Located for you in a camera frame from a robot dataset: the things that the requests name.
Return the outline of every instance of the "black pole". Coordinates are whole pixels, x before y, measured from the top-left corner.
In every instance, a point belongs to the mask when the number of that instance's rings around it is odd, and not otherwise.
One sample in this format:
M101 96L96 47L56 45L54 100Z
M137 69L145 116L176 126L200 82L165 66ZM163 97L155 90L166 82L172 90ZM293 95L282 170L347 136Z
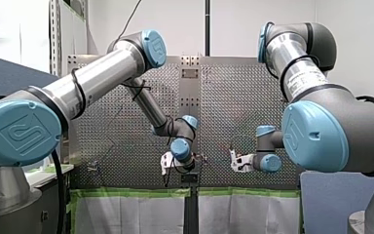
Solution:
M210 56L210 0L206 0L206 56Z

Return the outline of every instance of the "light blue joint cover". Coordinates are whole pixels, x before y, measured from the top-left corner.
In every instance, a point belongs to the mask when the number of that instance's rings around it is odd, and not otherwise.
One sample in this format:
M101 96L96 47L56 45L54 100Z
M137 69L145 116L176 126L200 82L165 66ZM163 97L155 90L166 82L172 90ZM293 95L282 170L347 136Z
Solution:
M290 104L281 120L284 148L290 159L307 170L342 171L349 158L349 145L338 120L311 101Z
M281 169L281 158L276 154L265 155L260 162L260 169L265 173L276 173Z
M276 130L275 126L272 125L260 125L256 129L256 136L261 137L263 135L270 134Z
M197 129L197 127L199 127L199 121L191 116L191 115L184 115L183 117L183 120L185 120L191 127L193 127L193 129Z
M154 68L166 63L167 50L163 37L156 30L142 31L142 46L145 56Z
M260 29L260 34L259 34L259 54L257 57L257 60L259 63L266 63L266 48L264 47L265 41L266 41L266 35L265 31L268 33L271 25L265 24L261 29Z
M183 138L177 138L169 147L172 153L172 156L178 161L188 160L190 156L190 146L187 143L187 140Z
M31 100L0 102L0 166L27 166L50 155L60 141L54 112Z

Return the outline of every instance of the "perforated metal panel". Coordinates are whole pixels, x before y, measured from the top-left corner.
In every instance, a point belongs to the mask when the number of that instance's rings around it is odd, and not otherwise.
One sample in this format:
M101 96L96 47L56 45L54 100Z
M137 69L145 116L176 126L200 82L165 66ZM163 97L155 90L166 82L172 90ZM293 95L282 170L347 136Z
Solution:
M72 69L95 59L72 56L68 64ZM164 112L174 117L178 116L179 76L179 64L171 58L164 67L142 76ZM148 119L125 88L98 100L77 122L81 164L72 177L74 187L163 187L160 159L168 151L168 139L151 134ZM170 184L178 180L172 176Z
M70 69L95 59L71 57ZM181 62L185 63L170 57L164 67L143 76L157 102L172 117L187 114L186 101L181 100L185 96L180 96L179 89L195 87L182 78L185 64ZM207 158L201 186L295 189L299 172L283 150L279 150L283 161L279 173L238 174L230 168L231 143L238 153L255 152L257 126L280 125L284 104L279 82L255 58L200 58L198 68L200 97L194 98L200 107L198 153ZM113 90L89 107L79 120L77 136L81 164L72 177L75 187L163 187L160 157L168 151L168 139L151 135L150 123L124 88ZM178 182L179 175L173 171L170 186L179 186Z
M298 171L278 150L283 166L276 174L239 174L230 168L229 146L254 153L256 128L280 128L284 110L280 85L255 58L203 58L201 153L207 157L201 186L296 188Z

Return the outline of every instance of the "robotic arm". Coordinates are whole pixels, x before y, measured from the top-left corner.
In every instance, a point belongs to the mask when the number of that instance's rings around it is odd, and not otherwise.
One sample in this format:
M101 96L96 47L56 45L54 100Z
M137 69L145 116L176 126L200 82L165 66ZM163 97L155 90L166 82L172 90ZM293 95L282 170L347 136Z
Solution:
M257 129L257 151L284 147L290 159L307 170L374 176L374 97L356 98L328 82L325 74L336 61L331 32L316 23L268 23L259 46L259 62L276 71L289 106L281 132L273 126ZM255 170L263 159L259 154L253 157Z
M0 99L0 167L30 165L47 157L70 120L119 85L129 89L157 136L176 137L170 146L174 157L183 165L192 164L197 120L168 119L138 78L162 66L166 58L160 34L142 31L121 38L105 57L42 89L28 87Z

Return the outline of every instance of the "white wall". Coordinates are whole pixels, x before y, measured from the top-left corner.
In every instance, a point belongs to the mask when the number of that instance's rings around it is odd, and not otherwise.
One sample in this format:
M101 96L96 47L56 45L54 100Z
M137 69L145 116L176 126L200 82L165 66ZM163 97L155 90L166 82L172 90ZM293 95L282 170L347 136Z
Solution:
M374 96L374 0L317 0L317 22L333 33L338 57L332 83Z
M137 0L89 0L89 53L105 54ZM267 21L317 21L334 34L338 58L329 79L374 96L374 0L212 0L211 55L256 57ZM159 30L171 56L204 54L205 1L142 1L127 34Z
M124 28L137 0L89 0L89 52L105 54ZM196 55L204 51L205 6L203 0L142 1L126 34L158 30L168 55Z
M260 28L268 21L315 21L315 0L212 0L211 55L257 57Z
M137 0L89 0L89 52L104 54L123 29ZM261 26L269 20L315 20L315 0L212 0L211 54L255 57ZM142 1L127 34L153 28L171 56L205 53L205 1Z

